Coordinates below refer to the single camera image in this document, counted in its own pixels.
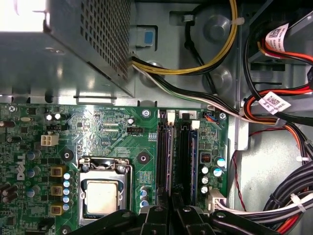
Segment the perforated metal grille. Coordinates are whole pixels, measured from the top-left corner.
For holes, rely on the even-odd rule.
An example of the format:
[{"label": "perforated metal grille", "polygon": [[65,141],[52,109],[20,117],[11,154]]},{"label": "perforated metal grille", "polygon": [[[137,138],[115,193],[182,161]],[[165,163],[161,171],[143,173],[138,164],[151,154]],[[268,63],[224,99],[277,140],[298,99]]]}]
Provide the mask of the perforated metal grille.
[{"label": "perforated metal grille", "polygon": [[131,0],[82,0],[81,10],[80,34],[127,80]]}]

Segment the screw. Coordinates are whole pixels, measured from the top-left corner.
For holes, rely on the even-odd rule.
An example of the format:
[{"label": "screw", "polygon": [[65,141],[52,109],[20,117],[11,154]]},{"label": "screw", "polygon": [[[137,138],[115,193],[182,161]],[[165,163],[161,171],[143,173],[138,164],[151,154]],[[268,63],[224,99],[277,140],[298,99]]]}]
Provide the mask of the screw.
[{"label": "screw", "polygon": [[157,207],[157,208],[155,209],[155,211],[156,211],[156,212],[163,211],[163,208],[162,208],[162,207]]},{"label": "screw", "polygon": [[141,114],[143,115],[144,118],[148,118],[148,117],[150,117],[151,112],[148,109],[144,109],[144,110],[142,110]]},{"label": "screw", "polygon": [[226,215],[225,215],[224,213],[221,213],[221,212],[217,212],[217,213],[216,213],[216,216],[217,216],[218,218],[225,218],[225,217],[226,217]]},{"label": "screw", "polygon": [[16,111],[16,108],[14,106],[10,106],[9,107],[9,111],[12,113],[12,112],[15,112]]},{"label": "screw", "polygon": [[220,120],[225,120],[226,119],[226,114],[225,113],[220,113]]},{"label": "screw", "polygon": [[89,166],[88,166],[87,164],[83,164],[82,170],[83,170],[84,172],[89,171]]},{"label": "screw", "polygon": [[124,166],[122,166],[122,165],[119,165],[119,166],[117,167],[117,170],[118,170],[119,172],[121,172],[121,173],[125,173],[125,172],[126,172],[126,167],[124,167]]},{"label": "screw", "polygon": [[191,209],[190,209],[190,207],[185,207],[184,209],[182,209],[184,212],[190,212],[191,211]]}]

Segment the white wire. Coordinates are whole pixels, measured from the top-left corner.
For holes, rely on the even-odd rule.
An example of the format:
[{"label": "white wire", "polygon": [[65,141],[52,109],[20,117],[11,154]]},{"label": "white wire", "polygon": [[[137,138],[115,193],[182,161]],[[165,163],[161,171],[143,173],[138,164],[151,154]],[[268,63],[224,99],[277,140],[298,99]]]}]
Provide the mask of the white wire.
[{"label": "white wire", "polygon": [[[313,199],[313,193],[310,193],[309,195],[305,196],[304,198],[302,198],[300,200],[300,203],[301,204],[304,204],[310,200]],[[295,203],[292,203],[286,207],[282,207],[282,208],[279,208],[279,209],[275,209],[275,210],[270,210],[270,211],[257,211],[257,212],[248,212],[248,211],[237,211],[237,210],[233,210],[233,209],[230,209],[226,206],[224,206],[219,200],[216,200],[215,201],[216,204],[218,205],[218,207],[221,209],[221,210],[224,210],[224,211],[228,211],[228,212],[232,212],[234,214],[238,214],[238,215],[250,215],[250,214],[266,214],[266,213],[272,213],[272,212],[280,212],[280,211],[284,211],[284,210],[288,210],[288,209],[291,209],[291,208],[295,208],[295,207],[298,207],[297,204]]]},{"label": "white wire", "polygon": [[[133,65],[134,69],[136,69],[138,72],[140,72],[141,74],[145,75],[147,78],[151,79],[159,88],[161,88],[163,91],[165,91],[166,93],[168,94],[171,94],[170,92],[168,92],[161,84],[159,84],[157,81],[155,81],[155,79],[153,77],[151,77],[147,72],[145,71],[142,71],[141,69],[139,69],[137,66]],[[249,119],[246,119],[236,113],[233,113],[231,111],[229,111],[228,109],[226,109],[225,107],[223,107],[222,105],[214,102],[214,101],[211,101],[211,100],[208,100],[208,99],[202,99],[202,98],[198,98],[198,97],[193,97],[193,96],[189,96],[189,95],[183,95],[183,94],[179,94],[179,93],[176,93],[176,92],[173,92],[174,94],[176,94],[177,96],[182,96],[182,97],[185,97],[187,99],[192,99],[192,100],[197,100],[197,101],[201,101],[203,103],[207,103],[211,106],[214,106],[215,108],[218,108],[220,110],[222,110],[223,112],[229,114],[229,115],[232,115],[238,119],[241,119],[241,120],[244,120],[244,121],[247,121],[247,122],[252,122],[252,123],[258,123],[257,121],[252,121],[252,120],[249,120]]]}]

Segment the black capacitor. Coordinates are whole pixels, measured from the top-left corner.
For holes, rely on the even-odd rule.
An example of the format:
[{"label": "black capacitor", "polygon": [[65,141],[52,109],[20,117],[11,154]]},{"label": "black capacitor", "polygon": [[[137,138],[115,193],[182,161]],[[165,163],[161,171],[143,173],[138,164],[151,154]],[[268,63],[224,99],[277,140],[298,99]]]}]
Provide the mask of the black capacitor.
[{"label": "black capacitor", "polygon": [[9,188],[9,187],[11,187],[11,184],[10,184],[10,183],[5,183],[4,185],[1,185],[1,186],[0,186],[0,193],[1,193],[3,190],[5,190],[5,189],[7,189],[7,188]]},{"label": "black capacitor", "polygon": [[0,128],[1,127],[15,127],[14,121],[0,121]]},{"label": "black capacitor", "polygon": [[22,138],[20,136],[9,136],[6,141],[8,143],[19,143],[22,141]]},{"label": "black capacitor", "polygon": [[2,199],[2,201],[3,201],[4,203],[10,203],[10,202],[12,202],[14,199],[16,199],[16,198],[18,198],[18,194],[15,192],[15,193],[13,193],[13,194],[7,196],[7,197],[4,197],[4,198]]},{"label": "black capacitor", "polygon": [[8,196],[8,195],[14,193],[16,190],[18,190],[18,186],[17,185],[12,185],[11,187],[3,190],[2,191],[2,195],[3,196]]}]

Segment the integrated circuit chip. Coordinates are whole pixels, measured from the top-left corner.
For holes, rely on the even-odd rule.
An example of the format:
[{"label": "integrated circuit chip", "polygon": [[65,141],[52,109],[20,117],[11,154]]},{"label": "integrated circuit chip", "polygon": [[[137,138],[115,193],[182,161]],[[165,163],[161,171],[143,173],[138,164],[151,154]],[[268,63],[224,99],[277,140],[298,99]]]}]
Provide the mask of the integrated circuit chip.
[{"label": "integrated circuit chip", "polygon": [[85,204],[88,214],[110,214],[118,210],[117,181],[87,181]]}]

